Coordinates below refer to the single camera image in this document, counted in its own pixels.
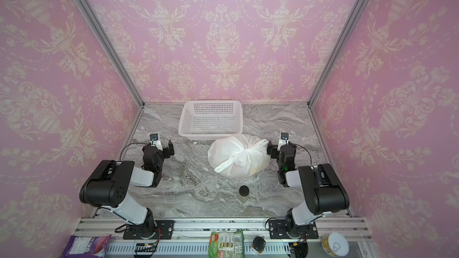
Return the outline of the white perforated plastic basket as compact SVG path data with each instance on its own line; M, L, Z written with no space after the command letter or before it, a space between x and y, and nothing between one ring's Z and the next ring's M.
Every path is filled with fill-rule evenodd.
M188 140L217 140L243 131L243 110L235 100L195 100L186 102L178 133Z

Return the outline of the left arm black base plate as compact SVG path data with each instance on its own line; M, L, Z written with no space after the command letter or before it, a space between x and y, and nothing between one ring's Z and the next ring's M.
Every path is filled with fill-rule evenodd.
M155 220L141 225L125 224L124 240L170 240L173 234L173 220Z

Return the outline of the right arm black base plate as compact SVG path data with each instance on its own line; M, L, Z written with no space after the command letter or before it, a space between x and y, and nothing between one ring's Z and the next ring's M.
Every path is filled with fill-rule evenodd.
M286 222L281 219L268 220L266 225L270 238L278 239L294 239L294 240L315 240L319 238L316 223L297 226L293 222Z

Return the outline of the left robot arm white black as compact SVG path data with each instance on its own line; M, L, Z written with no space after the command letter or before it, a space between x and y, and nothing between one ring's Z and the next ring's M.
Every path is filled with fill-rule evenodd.
M170 240L172 220L155 220L151 209L139 204L130 194L129 186L156 188L162 178L165 159L174 156L172 141L163 147L155 134L144 145L143 164L134 161L103 160L80 189L80 201L97 209L104 209L123 219L115 229L125 240Z

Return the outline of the white plastic bag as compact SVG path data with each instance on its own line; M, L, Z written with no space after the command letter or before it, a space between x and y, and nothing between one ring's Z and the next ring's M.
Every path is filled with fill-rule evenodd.
M267 139L237 134L214 141L208 150L208 161L214 171L223 177L246 179L270 165L267 147Z

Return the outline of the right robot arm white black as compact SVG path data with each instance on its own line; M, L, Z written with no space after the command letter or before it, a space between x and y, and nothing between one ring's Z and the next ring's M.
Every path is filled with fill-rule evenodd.
M288 140L267 146L267 154L277 162L279 183L285 188L301 188L304 196L284 219L266 221L272 240L317 239L316 221L350 206L348 193L330 164L295 165L297 147Z

